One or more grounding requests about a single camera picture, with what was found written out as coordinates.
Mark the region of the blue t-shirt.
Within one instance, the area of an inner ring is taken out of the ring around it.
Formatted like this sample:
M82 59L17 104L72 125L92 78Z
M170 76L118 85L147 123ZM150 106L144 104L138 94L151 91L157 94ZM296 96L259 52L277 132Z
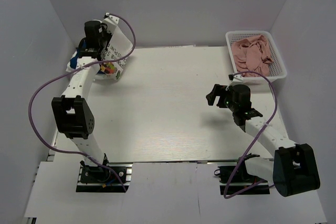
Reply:
M76 66L77 66L77 59L78 59L78 54L79 54L80 49L83 47L83 45L85 45L85 38L83 38L83 39L80 41L78 47L76 48L75 53L72 55L72 57L71 57L71 59L70 59L70 61L69 61L69 67L70 67L71 69L76 69Z

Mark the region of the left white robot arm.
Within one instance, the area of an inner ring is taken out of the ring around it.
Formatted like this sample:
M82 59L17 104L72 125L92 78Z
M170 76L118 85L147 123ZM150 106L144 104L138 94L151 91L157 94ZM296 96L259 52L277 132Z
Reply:
M93 135L95 118L87 98L100 70L98 61L102 59L107 39L106 28L101 21L85 22L85 38L78 48L77 72L72 75L62 95L51 102L58 131L85 154L85 165L95 166L99 163L93 168L93 176L101 182L110 178L111 168L103 164L106 156Z

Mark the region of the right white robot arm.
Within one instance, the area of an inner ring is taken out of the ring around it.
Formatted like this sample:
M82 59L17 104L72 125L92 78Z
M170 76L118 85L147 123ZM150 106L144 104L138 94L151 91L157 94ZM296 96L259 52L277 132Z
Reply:
M319 189L321 183L312 147L298 144L274 129L252 107L250 95L250 88L243 84L215 84L206 95L209 106L229 109L235 124L272 155L271 159L262 158L250 153L249 146L232 172L224 168L216 170L214 174L225 183L223 196L231 198L263 182L270 183L284 197Z

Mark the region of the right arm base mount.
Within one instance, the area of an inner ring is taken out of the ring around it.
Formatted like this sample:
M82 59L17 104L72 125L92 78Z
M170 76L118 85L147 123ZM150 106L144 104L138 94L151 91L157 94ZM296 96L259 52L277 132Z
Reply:
M214 176L219 179L220 194L224 194L224 190L227 184L227 181L234 170L235 165L233 166L219 166L214 171ZM261 179L254 175L248 175L246 172L240 168L237 173L234 175L227 191L227 195L236 193L242 189L247 188L248 186L255 184L261 181ZM269 195L270 186L268 182L258 184L256 187L249 189L242 193L242 195Z

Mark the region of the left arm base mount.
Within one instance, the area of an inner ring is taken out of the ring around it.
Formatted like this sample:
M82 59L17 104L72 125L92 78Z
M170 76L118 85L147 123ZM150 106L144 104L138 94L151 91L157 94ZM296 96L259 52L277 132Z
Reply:
M130 185L132 163L109 163L119 176L99 166L88 166L80 162L79 176L76 185L77 193L125 193Z

